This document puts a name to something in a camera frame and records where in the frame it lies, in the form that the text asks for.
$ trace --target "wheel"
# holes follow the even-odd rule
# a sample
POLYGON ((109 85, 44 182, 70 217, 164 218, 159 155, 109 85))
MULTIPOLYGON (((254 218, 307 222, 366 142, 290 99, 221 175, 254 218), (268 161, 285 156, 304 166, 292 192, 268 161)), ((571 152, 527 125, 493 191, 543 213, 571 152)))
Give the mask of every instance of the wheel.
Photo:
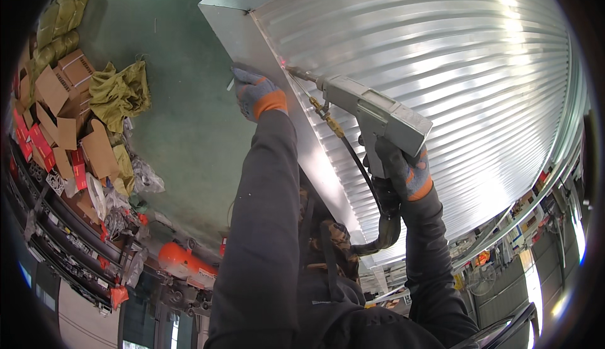
POLYGON ((195 242, 195 240, 193 238, 188 238, 187 239, 187 249, 195 249, 195 247, 197 246, 197 243, 195 242))
POLYGON ((181 300, 183 300, 183 293, 180 291, 175 291, 174 295, 172 295, 172 300, 174 300, 175 302, 180 302, 181 300))

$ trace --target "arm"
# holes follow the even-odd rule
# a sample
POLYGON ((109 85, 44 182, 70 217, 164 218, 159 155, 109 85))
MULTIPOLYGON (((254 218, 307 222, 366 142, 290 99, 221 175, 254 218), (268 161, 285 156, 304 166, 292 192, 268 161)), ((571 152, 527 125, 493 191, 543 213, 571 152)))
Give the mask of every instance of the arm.
POLYGON ((412 294, 410 319, 449 348, 479 329, 454 288, 450 251, 434 187, 418 201, 402 203, 407 226, 405 284, 412 294))
POLYGON ((287 348, 298 327, 297 138, 283 92, 267 92, 274 85, 261 76, 234 73, 236 82, 238 76, 247 77, 247 82, 236 83, 238 102, 258 127, 233 205, 205 347, 254 342, 263 348, 287 348), (270 108, 259 109, 257 103, 270 108))
POLYGON ((392 143, 378 138, 376 153, 399 195, 401 217, 407 227, 405 285, 412 295, 410 318, 449 348, 479 329, 468 317, 464 301, 454 288, 441 219, 443 205, 433 186, 427 150, 423 147, 417 157, 410 158, 392 143))

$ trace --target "dark jacket sleeve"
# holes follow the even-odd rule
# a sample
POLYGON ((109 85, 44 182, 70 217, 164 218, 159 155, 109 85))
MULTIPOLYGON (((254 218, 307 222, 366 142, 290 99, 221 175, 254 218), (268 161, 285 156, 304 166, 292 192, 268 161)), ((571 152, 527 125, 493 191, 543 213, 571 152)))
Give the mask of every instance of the dark jacket sleeve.
POLYGON ((290 347, 299 204, 294 126, 283 112, 265 111, 244 160, 205 348, 290 347))
POLYGON ((450 251, 435 187, 419 201, 406 201, 406 287, 412 294, 410 319, 449 348, 479 329, 454 288, 450 251))

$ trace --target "orange bag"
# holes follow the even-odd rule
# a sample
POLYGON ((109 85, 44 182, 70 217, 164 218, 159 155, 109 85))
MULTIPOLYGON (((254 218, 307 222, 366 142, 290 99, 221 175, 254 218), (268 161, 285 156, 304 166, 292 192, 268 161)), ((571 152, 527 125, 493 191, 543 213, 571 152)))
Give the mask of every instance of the orange bag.
POLYGON ((110 293, 111 305, 113 306, 114 310, 117 310, 117 306, 119 306, 123 301, 128 300, 128 290, 126 290, 126 287, 122 285, 110 289, 110 293))

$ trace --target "hand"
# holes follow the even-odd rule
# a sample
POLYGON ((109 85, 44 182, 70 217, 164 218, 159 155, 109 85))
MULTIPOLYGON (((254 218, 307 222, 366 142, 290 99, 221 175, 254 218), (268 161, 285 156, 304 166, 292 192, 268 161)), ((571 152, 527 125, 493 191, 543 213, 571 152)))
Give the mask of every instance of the hand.
POLYGON ((393 198, 394 191, 401 201, 418 201, 431 191, 433 179, 429 170, 426 146, 422 146, 417 156, 411 157, 390 141, 378 137, 374 149, 389 174, 389 179, 372 178, 383 210, 397 208, 393 198))
POLYGON ((285 94, 267 77, 231 67, 239 110, 249 121, 258 122, 263 111, 279 110, 288 114, 285 94))
POLYGON ((418 201, 431 191, 433 179, 426 145, 420 148, 417 156, 411 157, 390 141, 379 137, 375 150, 402 200, 418 201))

